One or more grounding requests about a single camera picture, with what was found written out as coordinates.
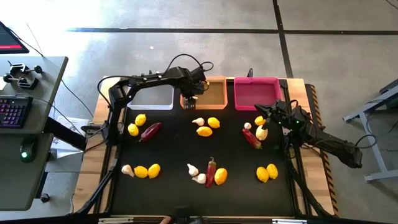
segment rgb keyboard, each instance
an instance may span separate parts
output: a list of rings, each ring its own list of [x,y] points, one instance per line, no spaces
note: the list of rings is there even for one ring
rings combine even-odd
[[[23,128],[32,97],[0,96],[0,128]]]

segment gray floor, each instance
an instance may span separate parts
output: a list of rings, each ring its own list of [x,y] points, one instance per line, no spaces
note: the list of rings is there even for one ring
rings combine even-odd
[[[390,2],[398,5],[397,0]],[[21,16],[7,11],[15,1],[4,1],[0,21],[45,55],[66,55],[64,81],[90,108],[98,97],[95,86],[105,75],[137,75],[163,70],[170,59],[189,53],[210,60],[209,75],[239,77],[249,67],[255,76],[286,77],[277,34],[135,34],[64,32],[69,27],[235,28],[276,29],[271,0],[218,1],[20,1]],[[398,30],[398,10],[376,0],[279,0],[285,29]],[[316,86],[327,132],[355,142],[364,134],[361,124],[345,124],[342,117],[377,96],[377,91],[397,78],[397,35],[287,35],[295,78]],[[194,68],[181,58],[176,65]],[[73,106],[63,102],[73,102]],[[67,116],[90,118],[64,86],[57,107]],[[375,133],[383,133],[398,119],[393,114],[374,115]],[[379,139],[389,169],[398,169],[394,130]],[[363,175],[377,172],[370,150],[363,150],[362,169],[349,169],[331,156],[340,215],[345,218],[398,223],[398,178],[365,183]],[[35,200],[26,212],[1,212],[0,219],[64,215],[75,189],[81,157],[52,161],[53,172],[45,191],[50,203]]]

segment wooden table frame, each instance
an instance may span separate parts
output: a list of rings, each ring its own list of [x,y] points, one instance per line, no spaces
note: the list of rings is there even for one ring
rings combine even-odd
[[[306,111],[311,111],[310,103],[307,96],[307,91],[305,88],[304,80],[299,78],[288,78],[287,86],[289,91],[289,96],[291,100],[297,100],[303,109]],[[108,89],[113,86],[119,78],[109,78],[105,80],[101,87],[101,92],[105,97],[108,97]],[[315,88],[312,87],[311,97],[313,99],[312,103],[315,105],[315,114],[319,123],[320,112],[318,109],[318,101],[316,99]],[[99,96],[97,101],[97,106],[94,114],[93,122],[95,124],[103,124],[104,120],[108,117],[108,107],[106,101]],[[102,141],[100,134],[93,136],[89,139],[87,148],[94,146]],[[116,153],[116,147],[112,147],[109,155],[108,168],[113,163],[114,155]],[[322,153],[323,159],[316,155],[314,152],[308,149],[301,149],[301,160],[303,165],[303,171],[305,174],[305,180],[308,188],[311,190],[312,194],[321,203],[322,207],[330,214],[338,215],[337,204],[334,195],[333,179],[331,178],[330,166],[328,165],[327,155]],[[103,162],[106,154],[106,146],[104,144],[94,147],[87,153],[85,153],[83,162],[80,169],[80,174],[78,177],[78,182],[75,189],[75,194],[73,196],[73,206],[75,211],[81,208],[84,203],[90,198],[91,194],[95,191],[98,183],[100,182],[101,173],[103,171]],[[108,201],[110,182],[107,184],[103,191],[101,198],[101,205],[99,212],[102,213],[106,209],[106,204]],[[300,211],[305,214],[305,204],[302,192],[297,184],[296,192],[298,198],[298,207]]]

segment monitor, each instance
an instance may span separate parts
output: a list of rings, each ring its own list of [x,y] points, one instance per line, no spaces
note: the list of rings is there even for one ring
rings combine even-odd
[[[0,22],[0,54],[21,54],[29,53],[29,50],[19,39]]]

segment red chili pepper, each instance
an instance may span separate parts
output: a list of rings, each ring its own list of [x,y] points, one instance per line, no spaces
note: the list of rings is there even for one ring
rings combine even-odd
[[[216,162],[214,158],[210,158],[211,161],[207,165],[207,173],[206,173],[206,187],[210,187],[214,180],[214,175],[216,174]]]
[[[248,142],[256,149],[262,149],[261,142],[247,129],[242,129],[243,135]]]
[[[149,126],[142,134],[141,139],[139,141],[148,141],[152,138],[154,134],[162,127],[162,123],[154,123],[153,125]]]

